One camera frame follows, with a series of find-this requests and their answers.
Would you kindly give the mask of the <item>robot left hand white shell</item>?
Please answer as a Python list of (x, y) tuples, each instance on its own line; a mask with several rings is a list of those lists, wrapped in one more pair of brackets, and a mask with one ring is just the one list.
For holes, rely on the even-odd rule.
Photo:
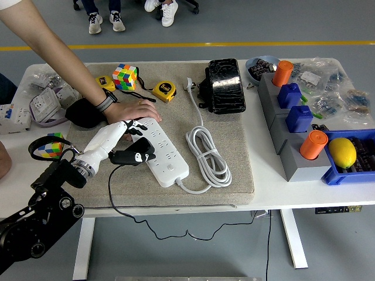
[[(156, 158), (155, 148), (143, 136), (147, 127), (138, 121), (120, 121), (101, 128), (84, 149), (83, 154), (76, 157), (73, 166), (85, 177), (91, 178), (99, 171), (100, 162), (110, 159), (117, 165), (137, 166)], [(138, 135), (131, 146), (125, 150), (113, 151), (118, 141), (126, 133)]]

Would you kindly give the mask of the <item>person's right hand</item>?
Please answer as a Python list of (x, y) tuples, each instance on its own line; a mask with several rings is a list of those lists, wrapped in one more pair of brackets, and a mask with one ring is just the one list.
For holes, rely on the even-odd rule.
[(12, 159), (4, 147), (4, 144), (0, 142), (0, 178), (3, 178), (12, 167)]

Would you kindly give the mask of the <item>person's left hand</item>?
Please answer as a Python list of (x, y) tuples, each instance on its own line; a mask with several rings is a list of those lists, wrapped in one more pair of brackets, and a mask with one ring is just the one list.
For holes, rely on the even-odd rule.
[(113, 103), (104, 110), (103, 114), (109, 124), (144, 117), (153, 118), (158, 122), (162, 121), (155, 105), (148, 100)]

